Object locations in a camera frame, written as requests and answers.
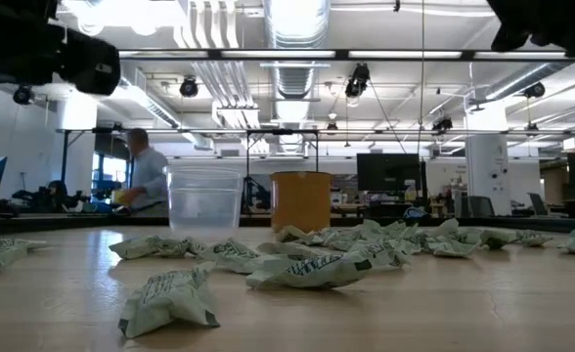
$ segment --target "black chair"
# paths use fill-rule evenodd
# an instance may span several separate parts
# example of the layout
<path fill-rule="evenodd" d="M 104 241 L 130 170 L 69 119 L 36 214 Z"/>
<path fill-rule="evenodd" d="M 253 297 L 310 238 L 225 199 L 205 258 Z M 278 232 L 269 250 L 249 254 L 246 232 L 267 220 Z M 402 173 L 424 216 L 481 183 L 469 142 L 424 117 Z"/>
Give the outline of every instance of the black chair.
<path fill-rule="evenodd" d="M 481 218 L 495 215 L 494 206 L 489 197 L 468 196 L 467 201 L 470 217 Z"/>
<path fill-rule="evenodd" d="M 528 195 L 531 198 L 531 204 L 533 205 L 533 212 L 535 213 L 535 216 L 549 216 L 549 211 L 544 206 L 542 197 L 533 193 L 529 193 Z"/>
<path fill-rule="evenodd" d="M 568 214 L 565 213 L 557 213 L 557 212 L 549 212 L 548 209 L 544 206 L 544 201 L 542 197 L 538 194 L 529 193 L 529 197 L 531 198 L 531 204 L 533 205 L 533 212 L 535 213 L 536 217 L 550 217 L 550 218 L 562 218 L 568 217 Z"/>

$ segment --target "orange cup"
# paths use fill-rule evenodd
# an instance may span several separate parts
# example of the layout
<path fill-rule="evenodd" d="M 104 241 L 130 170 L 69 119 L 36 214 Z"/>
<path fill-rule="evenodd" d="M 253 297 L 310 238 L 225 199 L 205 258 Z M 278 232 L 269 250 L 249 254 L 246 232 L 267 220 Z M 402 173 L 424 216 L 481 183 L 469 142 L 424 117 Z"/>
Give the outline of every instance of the orange cup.
<path fill-rule="evenodd" d="M 292 225 L 308 233 L 327 228 L 331 222 L 331 174 L 325 172 L 277 172 L 272 180 L 272 229 Z"/>

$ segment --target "white column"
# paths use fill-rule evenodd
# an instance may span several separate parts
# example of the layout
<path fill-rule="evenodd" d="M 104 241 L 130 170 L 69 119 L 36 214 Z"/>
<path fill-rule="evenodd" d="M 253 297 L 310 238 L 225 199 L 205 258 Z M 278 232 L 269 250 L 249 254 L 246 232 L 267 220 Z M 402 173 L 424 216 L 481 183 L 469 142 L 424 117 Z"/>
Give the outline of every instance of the white column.
<path fill-rule="evenodd" d="M 57 113 L 61 129 L 91 129 L 96 127 L 98 103 L 95 99 L 84 94 L 75 94 L 62 102 L 58 102 Z M 72 133 L 72 141 L 78 133 Z M 66 162 L 66 188 L 73 195 L 76 191 L 90 193 L 92 188 L 92 157 L 94 154 L 95 135 L 86 132 L 76 139 L 68 148 Z M 56 170 L 53 171 L 53 180 L 60 180 L 62 175 L 62 154 L 64 134 L 58 133 L 56 145 Z"/>
<path fill-rule="evenodd" d="M 469 111 L 466 127 L 470 130 L 506 130 L 505 107 L 492 103 L 483 111 Z M 477 135 L 465 141 L 468 194 L 489 197 L 496 215 L 511 215 L 508 144 L 505 135 Z"/>

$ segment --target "fluorescent light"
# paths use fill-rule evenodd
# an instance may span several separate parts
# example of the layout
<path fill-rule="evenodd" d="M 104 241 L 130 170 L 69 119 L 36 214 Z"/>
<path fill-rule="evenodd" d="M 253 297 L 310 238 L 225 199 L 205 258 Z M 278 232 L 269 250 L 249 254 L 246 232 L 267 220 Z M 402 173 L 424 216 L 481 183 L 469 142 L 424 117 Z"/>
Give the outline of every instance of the fluorescent light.
<path fill-rule="evenodd" d="M 320 63 L 261 63 L 262 68 L 329 68 L 329 64 Z"/>
<path fill-rule="evenodd" d="M 121 59 L 150 59 L 159 58 L 177 59 L 177 58 L 207 58 L 209 55 L 204 50 L 120 50 Z"/>
<path fill-rule="evenodd" d="M 566 59 L 564 52 L 559 51 L 545 51 L 545 52 L 476 52 L 475 59 L 491 59 L 491 60 L 510 60 L 510 59 L 527 59 L 527 60 L 540 60 L 540 59 Z"/>
<path fill-rule="evenodd" d="M 333 50 L 225 50 L 223 58 L 334 58 Z"/>
<path fill-rule="evenodd" d="M 246 130 L 244 129 L 182 129 L 185 132 L 191 133 L 206 133 L 206 134 L 215 134 L 215 133 L 223 133 L 223 134 L 246 134 Z"/>
<path fill-rule="evenodd" d="M 361 50 L 350 51 L 348 57 L 353 59 L 458 59 L 462 56 L 461 51 L 382 51 Z"/>

